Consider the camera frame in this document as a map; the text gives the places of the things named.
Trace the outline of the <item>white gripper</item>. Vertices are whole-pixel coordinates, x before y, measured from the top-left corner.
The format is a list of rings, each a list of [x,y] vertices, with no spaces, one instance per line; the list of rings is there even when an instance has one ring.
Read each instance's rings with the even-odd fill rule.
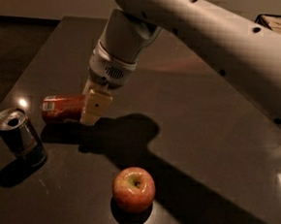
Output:
[[[112,102],[110,91],[103,86],[95,87],[96,84],[107,85],[109,89],[120,88],[127,83],[136,68],[136,64],[126,63],[111,56],[101,42],[97,42],[90,56],[90,78],[86,80],[82,91],[85,101],[80,123],[94,125]]]

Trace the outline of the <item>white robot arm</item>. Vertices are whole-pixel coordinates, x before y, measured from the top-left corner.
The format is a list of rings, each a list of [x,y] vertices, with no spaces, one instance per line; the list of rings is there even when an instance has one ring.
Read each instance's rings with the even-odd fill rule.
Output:
[[[281,129],[281,35],[205,0],[115,0],[90,57],[81,123],[94,125],[167,29]]]

